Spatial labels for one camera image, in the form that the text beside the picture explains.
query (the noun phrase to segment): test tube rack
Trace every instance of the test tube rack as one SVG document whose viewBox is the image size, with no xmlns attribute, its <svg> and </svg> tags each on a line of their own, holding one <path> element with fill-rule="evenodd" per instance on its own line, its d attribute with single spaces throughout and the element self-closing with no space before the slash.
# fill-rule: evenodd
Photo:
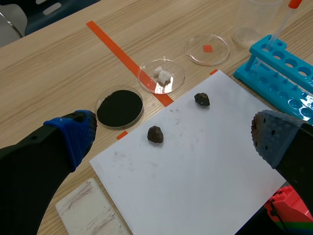
<svg viewBox="0 0 313 235">
<path fill-rule="evenodd" d="M 309 94 L 313 94 L 313 66 L 288 52 L 287 44 L 279 39 L 270 51 L 266 50 L 270 39 L 268 35 L 250 48 L 250 59 L 236 70 L 234 77 L 281 112 L 313 125 L 313 96 Z M 255 71 L 257 58 L 263 63 Z"/>
</svg>

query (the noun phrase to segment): orange tape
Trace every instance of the orange tape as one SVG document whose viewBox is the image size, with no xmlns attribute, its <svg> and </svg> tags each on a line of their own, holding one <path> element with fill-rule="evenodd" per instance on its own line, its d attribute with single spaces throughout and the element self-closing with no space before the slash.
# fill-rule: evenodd
<svg viewBox="0 0 313 235">
<path fill-rule="evenodd" d="M 213 70 L 213 71 L 210 73 L 210 75 L 215 74 L 217 71 L 218 71 L 218 70 Z"/>
<path fill-rule="evenodd" d="M 128 134 L 127 131 L 124 131 L 122 134 L 120 134 L 119 136 L 117 136 L 117 140 L 120 140 L 121 138 L 123 138 L 124 136 L 126 136 Z"/>
<path fill-rule="evenodd" d="M 138 76 L 140 67 L 93 21 L 86 24 L 89 29 L 113 52 L 114 55 L 133 73 L 135 77 Z M 152 83 L 152 79 L 141 71 L 141 82 L 144 86 Z M 167 94 L 153 94 L 165 107 L 169 106 L 174 101 Z"/>
</svg>

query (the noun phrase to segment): wooden table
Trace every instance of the wooden table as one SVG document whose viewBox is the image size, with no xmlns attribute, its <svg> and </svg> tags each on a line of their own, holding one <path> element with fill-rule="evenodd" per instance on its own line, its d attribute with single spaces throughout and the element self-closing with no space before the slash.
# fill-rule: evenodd
<svg viewBox="0 0 313 235">
<path fill-rule="evenodd" d="M 1 48 L 0 147 L 17 143 L 46 120 L 78 109 L 93 110 L 99 94 L 114 85 L 132 86 L 144 100 L 143 117 L 128 131 L 164 107 L 142 89 L 136 77 L 86 27 L 87 22 L 95 21 L 139 65 L 161 56 L 179 63 L 185 69 L 186 80 L 170 94 L 175 100 L 206 79 L 212 70 L 220 69 L 231 76 L 248 59 L 248 49 L 231 40 L 237 5 L 234 0 L 102 0 Z M 283 9 L 275 25 L 282 19 Z M 304 0 L 280 37 L 290 44 L 289 51 L 311 64 L 312 9 L 313 1 Z M 202 32 L 228 40 L 231 55 L 221 65 L 200 66 L 185 55 L 186 41 Z M 55 194 L 38 234 L 67 234 L 55 204 L 85 180 L 95 178 L 105 192 L 89 160 L 117 141 L 121 132 L 98 127 L 90 153 Z"/>
</svg>

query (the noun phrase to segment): petri dish with black powder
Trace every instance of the petri dish with black powder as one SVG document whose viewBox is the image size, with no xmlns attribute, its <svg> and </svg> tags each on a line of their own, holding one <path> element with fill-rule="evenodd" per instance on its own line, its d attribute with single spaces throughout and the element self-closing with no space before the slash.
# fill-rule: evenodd
<svg viewBox="0 0 313 235">
<path fill-rule="evenodd" d="M 132 87 L 108 88 L 100 94 L 95 105 L 95 113 L 98 121 L 107 128 L 128 128 L 137 123 L 142 116 L 142 97 Z"/>
</svg>

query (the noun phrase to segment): clear plastic cup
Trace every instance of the clear plastic cup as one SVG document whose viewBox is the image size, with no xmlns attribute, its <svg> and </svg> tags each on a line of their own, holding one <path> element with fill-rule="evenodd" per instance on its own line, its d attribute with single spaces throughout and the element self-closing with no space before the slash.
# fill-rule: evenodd
<svg viewBox="0 0 313 235">
<path fill-rule="evenodd" d="M 270 27 L 283 0 L 240 0 L 232 38 L 250 46 L 270 33 Z"/>
</svg>

